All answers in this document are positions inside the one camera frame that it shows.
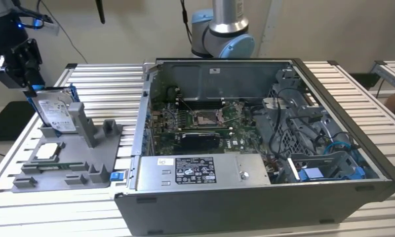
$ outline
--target warning label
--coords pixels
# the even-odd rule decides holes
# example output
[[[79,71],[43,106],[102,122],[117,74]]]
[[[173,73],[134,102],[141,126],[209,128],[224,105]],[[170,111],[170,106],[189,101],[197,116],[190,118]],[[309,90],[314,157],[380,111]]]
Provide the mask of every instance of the warning label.
[[[176,183],[216,183],[213,157],[176,158]]]

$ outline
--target blue cable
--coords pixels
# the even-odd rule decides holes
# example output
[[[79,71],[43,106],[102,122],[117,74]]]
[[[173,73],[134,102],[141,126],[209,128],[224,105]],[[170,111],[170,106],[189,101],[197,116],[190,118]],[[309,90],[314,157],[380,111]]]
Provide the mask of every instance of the blue cable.
[[[332,146],[337,145],[337,144],[344,145],[345,147],[350,148],[350,145],[349,145],[348,143],[345,143],[345,142],[332,142],[332,143],[326,146],[326,148],[324,149],[322,154],[325,155],[325,153],[328,152],[329,148],[330,148]]]

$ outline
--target sticker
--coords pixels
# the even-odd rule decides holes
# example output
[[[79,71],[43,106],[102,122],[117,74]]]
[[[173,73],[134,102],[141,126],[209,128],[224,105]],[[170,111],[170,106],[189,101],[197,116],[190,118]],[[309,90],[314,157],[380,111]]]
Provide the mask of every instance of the sticker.
[[[244,0],[237,0],[236,1],[236,13],[237,13],[237,17],[242,16],[242,13],[244,13]]]
[[[38,103],[51,128],[59,132],[75,131],[73,120],[67,113],[63,102],[39,100]]]
[[[216,183],[213,157],[176,158],[176,183]]]
[[[157,165],[173,165],[173,158],[157,158]]]
[[[220,68],[210,68],[209,69],[209,74],[220,74],[221,69]]]
[[[57,170],[59,169],[58,166],[43,166],[43,167],[38,167],[38,170]]]

